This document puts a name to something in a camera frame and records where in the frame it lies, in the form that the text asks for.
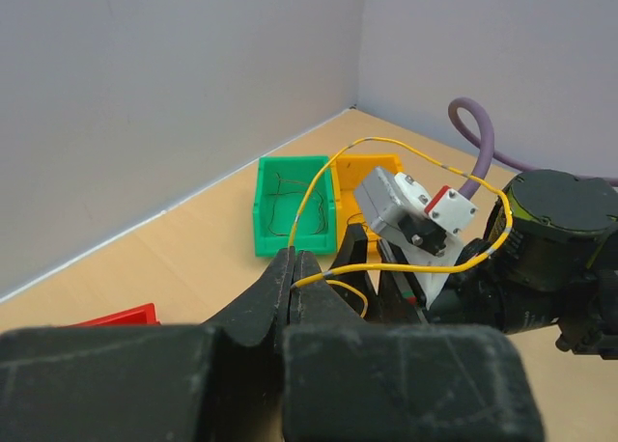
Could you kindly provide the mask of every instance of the green bin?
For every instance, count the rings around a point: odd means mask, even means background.
[[[326,164],[325,155],[262,157],[253,204],[255,254],[274,256],[288,245],[290,229],[309,183]],[[296,250],[337,251],[335,197],[330,169],[318,180],[298,221]]]

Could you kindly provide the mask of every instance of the wooden table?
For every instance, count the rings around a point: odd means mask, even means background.
[[[372,135],[406,141],[449,165],[472,169],[471,156],[356,110],[274,155],[333,154],[356,138]],[[406,172],[432,193],[442,184],[463,181],[391,145],[364,143],[351,151],[385,152],[398,153]],[[0,304],[0,331],[71,324],[147,302],[156,305],[163,323],[199,322],[211,317],[250,286],[267,265],[253,254],[251,209],[256,173],[257,164],[245,167]],[[511,176],[493,167],[488,180],[503,186]],[[482,234],[493,201],[489,192],[482,189],[477,193],[474,202],[482,211],[464,238]],[[618,364],[559,352],[553,345],[557,335],[555,328],[547,328],[512,337],[542,410],[548,440],[618,439]]]

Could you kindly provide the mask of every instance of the yellow plastic crate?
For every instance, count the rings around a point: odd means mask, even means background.
[[[353,194],[354,189],[378,166],[393,174],[404,170],[397,154],[342,155],[330,166],[337,210],[337,248],[341,247],[348,225],[360,223],[369,239],[367,252],[378,252],[379,237],[367,226]]]

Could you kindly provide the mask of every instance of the yellow cable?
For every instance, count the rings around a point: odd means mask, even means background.
[[[342,288],[344,288],[344,289],[346,289],[346,290],[356,294],[358,297],[360,297],[361,300],[363,301],[363,311],[360,313],[360,317],[361,318],[365,318],[365,316],[367,315],[367,309],[369,309],[369,299],[367,298],[367,296],[365,294],[363,294],[357,288],[354,288],[354,287],[350,286],[348,283],[344,283],[343,281],[339,281],[339,280],[326,280],[326,282],[329,285],[341,286]]]
[[[462,177],[465,177],[467,179],[480,183],[485,188],[489,189],[492,193],[496,194],[502,201],[502,205],[504,207],[504,215],[506,217],[506,225],[504,226],[504,230],[502,231],[502,234],[498,237],[498,239],[489,247],[489,249],[487,249],[485,252],[477,255],[476,257],[473,257],[469,261],[462,263],[460,265],[425,266],[425,265],[408,265],[408,264],[399,264],[399,263],[356,263],[352,265],[338,266],[337,268],[327,270],[326,272],[318,273],[316,275],[311,275],[301,280],[298,280],[295,282],[295,285],[298,288],[301,286],[305,286],[310,283],[319,281],[325,278],[326,276],[341,275],[343,273],[350,273],[353,271],[390,270],[390,271],[406,271],[406,272],[417,272],[417,273],[459,273],[462,271],[466,271],[472,268],[473,266],[481,263],[482,261],[486,260],[491,254],[493,254],[504,243],[506,238],[509,236],[511,229],[513,228],[513,215],[511,214],[511,206],[509,204],[509,200],[506,197],[506,195],[502,192],[501,189],[495,188],[494,186],[491,186],[489,183],[487,183],[483,179],[479,179],[478,177],[474,177],[473,175],[466,174],[465,172],[459,169],[456,169],[455,167],[444,165],[438,160],[434,159],[433,157],[430,157],[429,155],[413,148],[412,146],[407,145],[406,143],[403,143],[398,140],[393,140],[391,138],[381,138],[381,137],[370,136],[367,138],[360,138],[358,140],[355,140],[349,145],[347,145],[346,147],[339,150],[336,154],[330,157],[330,159],[326,162],[326,164],[320,169],[320,171],[311,180],[311,183],[309,183],[309,187],[307,188],[307,191],[304,197],[302,198],[302,201],[300,202],[300,206],[298,207],[298,212],[296,213],[296,217],[292,225],[292,229],[290,230],[290,239],[288,240],[288,246],[294,245],[294,238],[295,238],[296,230],[298,227],[298,220],[300,219],[300,215],[304,211],[305,206],[307,205],[307,201],[309,200],[309,197],[311,196],[311,193],[316,187],[316,184],[318,183],[318,180],[320,179],[320,177],[323,175],[326,169],[328,169],[328,167],[330,167],[330,165],[337,159],[337,157],[339,157],[341,154],[343,154],[345,151],[349,150],[350,148],[353,148],[354,146],[360,143],[363,143],[365,141],[381,141],[383,143],[392,143],[394,145],[401,146],[402,148],[405,148],[408,151],[413,152],[420,157],[423,157],[425,160],[431,162],[434,165],[437,165],[438,167],[442,167],[443,169],[446,169],[449,172],[452,172],[454,174],[460,175]]]

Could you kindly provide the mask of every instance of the wall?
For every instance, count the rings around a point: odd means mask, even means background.
[[[451,99],[489,111],[519,159],[618,175],[618,0],[366,0],[359,107],[467,146]]]
[[[0,0],[0,297],[355,103],[363,0]]]

